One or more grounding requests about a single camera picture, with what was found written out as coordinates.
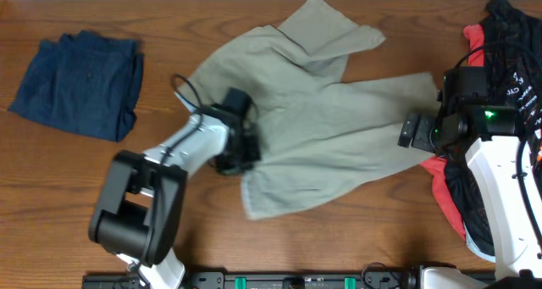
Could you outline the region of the khaki shorts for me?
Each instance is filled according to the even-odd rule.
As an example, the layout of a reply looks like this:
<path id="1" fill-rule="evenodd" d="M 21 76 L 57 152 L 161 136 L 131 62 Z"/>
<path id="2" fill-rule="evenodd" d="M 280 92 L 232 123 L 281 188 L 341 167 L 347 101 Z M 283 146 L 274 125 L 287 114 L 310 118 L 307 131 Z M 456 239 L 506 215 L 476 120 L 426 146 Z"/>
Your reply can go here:
<path id="1" fill-rule="evenodd" d="M 255 103 L 261 159 L 241 179 L 248 218 L 315 208 L 428 158 L 397 141 L 410 112 L 439 107 L 429 72 L 342 80 L 352 53 L 383 42 L 378 29 L 307 0 L 281 25 L 223 45 L 179 86 L 186 103 L 220 102 L 230 88 Z"/>

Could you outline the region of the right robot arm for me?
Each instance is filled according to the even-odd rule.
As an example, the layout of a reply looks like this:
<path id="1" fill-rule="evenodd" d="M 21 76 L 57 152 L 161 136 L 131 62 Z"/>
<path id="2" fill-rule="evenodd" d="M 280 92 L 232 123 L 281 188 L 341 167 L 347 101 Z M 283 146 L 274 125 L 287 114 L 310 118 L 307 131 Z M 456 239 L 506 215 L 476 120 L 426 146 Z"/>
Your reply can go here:
<path id="1" fill-rule="evenodd" d="M 484 68 L 445 72 L 435 116 L 411 112 L 398 144 L 452 153 L 478 185 L 495 250 L 494 288 L 541 286 L 541 193 L 527 147 L 532 128 L 512 106 L 498 103 Z"/>

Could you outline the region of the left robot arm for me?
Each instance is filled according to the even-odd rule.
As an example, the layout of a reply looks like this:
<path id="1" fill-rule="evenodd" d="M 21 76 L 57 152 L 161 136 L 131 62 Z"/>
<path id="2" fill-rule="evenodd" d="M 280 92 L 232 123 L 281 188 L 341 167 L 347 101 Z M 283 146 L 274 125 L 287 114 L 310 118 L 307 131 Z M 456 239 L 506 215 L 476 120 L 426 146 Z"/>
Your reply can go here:
<path id="1" fill-rule="evenodd" d="M 185 186 L 204 164 L 240 175 L 260 159 L 250 96 L 230 88 L 199 105 L 187 124 L 144 153 L 118 152 L 91 217 L 88 236 L 127 264 L 125 275 L 88 275 L 84 288 L 180 288 L 185 266 L 173 245 Z"/>

